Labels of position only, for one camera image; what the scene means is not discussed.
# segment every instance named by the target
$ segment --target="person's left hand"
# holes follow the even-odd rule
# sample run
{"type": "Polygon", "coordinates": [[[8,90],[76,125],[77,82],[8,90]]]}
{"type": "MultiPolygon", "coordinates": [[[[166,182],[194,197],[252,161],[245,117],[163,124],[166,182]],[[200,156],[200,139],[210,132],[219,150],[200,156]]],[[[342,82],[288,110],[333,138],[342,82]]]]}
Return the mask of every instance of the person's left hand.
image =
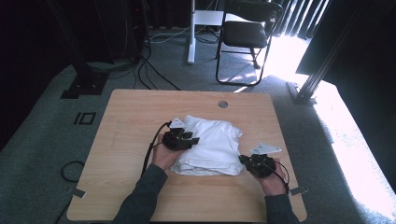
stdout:
{"type": "Polygon", "coordinates": [[[153,149],[152,161],[154,165],[159,166],[163,170],[168,170],[176,161],[176,159],[185,151],[174,151],[169,149],[166,145],[162,144],[163,134],[158,135],[158,144],[153,149]]]}

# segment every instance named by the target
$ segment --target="person's right arm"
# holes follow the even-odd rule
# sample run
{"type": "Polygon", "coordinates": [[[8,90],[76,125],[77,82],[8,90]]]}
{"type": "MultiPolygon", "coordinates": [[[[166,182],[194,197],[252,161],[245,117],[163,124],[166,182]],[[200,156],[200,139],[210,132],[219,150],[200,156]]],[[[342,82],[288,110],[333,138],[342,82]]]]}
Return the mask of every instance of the person's right arm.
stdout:
{"type": "MultiPolygon", "coordinates": [[[[276,172],[279,176],[285,178],[285,174],[279,165],[279,159],[274,160],[276,161],[276,172]]],[[[265,193],[268,224],[300,223],[291,208],[289,194],[286,192],[285,182],[283,180],[275,174],[271,174],[265,178],[258,178],[257,176],[254,176],[254,178],[259,181],[265,193]]]]}

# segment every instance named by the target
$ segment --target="chair backrest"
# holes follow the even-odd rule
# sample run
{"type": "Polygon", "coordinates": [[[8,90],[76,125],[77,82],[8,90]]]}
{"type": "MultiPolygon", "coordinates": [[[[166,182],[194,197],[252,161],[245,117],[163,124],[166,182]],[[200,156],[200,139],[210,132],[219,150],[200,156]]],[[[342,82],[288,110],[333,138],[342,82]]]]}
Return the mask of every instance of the chair backrest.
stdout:
{"type": "Polygon", "coordinates": [[[230,0],[226,3],[223,21],[227,13],[247,21],[265,22],[265,31],[270,32],[282,19],[283,8],[277,3],[262,0],[230,0]]]}

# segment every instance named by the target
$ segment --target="person's right hand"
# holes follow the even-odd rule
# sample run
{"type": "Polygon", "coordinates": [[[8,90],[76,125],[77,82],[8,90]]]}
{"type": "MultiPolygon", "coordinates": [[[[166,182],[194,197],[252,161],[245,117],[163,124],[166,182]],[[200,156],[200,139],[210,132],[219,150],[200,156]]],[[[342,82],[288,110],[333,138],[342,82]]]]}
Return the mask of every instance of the person's right hand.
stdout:
{"type": "MultiPolygon", "coordinates": [[[[279,164],[279,159],[274,159],[276,162],[276,172],[285,179],[285,173],[283,173],[282,168],[279,164]]],[[[271,174],[264,178],[258,178],[254,175],[260,185],[262,185],[262,190],[264,190],[265,195],[267,196],[276,196],[279,194],[286,194],[285,183],[281,180],[277,175],[271,174]]]]}

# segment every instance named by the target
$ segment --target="gray carpet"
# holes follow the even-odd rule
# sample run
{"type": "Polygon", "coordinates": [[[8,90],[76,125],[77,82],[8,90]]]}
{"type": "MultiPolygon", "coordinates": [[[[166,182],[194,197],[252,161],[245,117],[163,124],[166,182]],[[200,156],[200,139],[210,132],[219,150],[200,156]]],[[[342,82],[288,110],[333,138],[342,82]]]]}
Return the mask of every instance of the gray carpet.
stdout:
{"type": "MultiPolygon", "coordinates": [[[[187,64],[187,46],[188,40],[184,38],[152,44],[148,61],[183,91],[239,89],[216,82],[216,45],[197,42],[194,65],[187,64]]],[[[149,56],[147,49],[144,55],[149,56]]],[[[251,65],[235,69],[230,62],[225,63],[224,74],[235,71],[245,74],[252,69],[251,65]]],[[[149,83],[145,69],[143,66],[140,73],[145,83],[149,83]]],[[[149,67],[148,73],[156,88],[175,89],[149,67]]],[[[52,80],[0,154],[1,224],[55,223],[71,199],[70,189],[76,186],[62,178],[61,169],[70,161],[87,159],[111,92],[145,89],[139,78],[136,81],[135,69],[112,73],[102,95],[61,100],[62,92],[69,88],[75,74],[73,67],[68,66],[52,80]],[[93,123],[75,124],[78,113],[95,113],[93,123]]],[[[310,189],[303,196],[308,214],[304,223],[388,222],[370,211],[365,214],[358,211],[317,112],[311,105],[295,105],[286,81],[273,75],[267,74],[259,86],[243,91],[267,92],[272,96],[298,182],[310,189]]],[[[68,168],[68,176],[78,178],[81,168],[77,164],[68,168]]],[[[68,221],[64,213],[60,223],[74,222],[68,221]]]]}

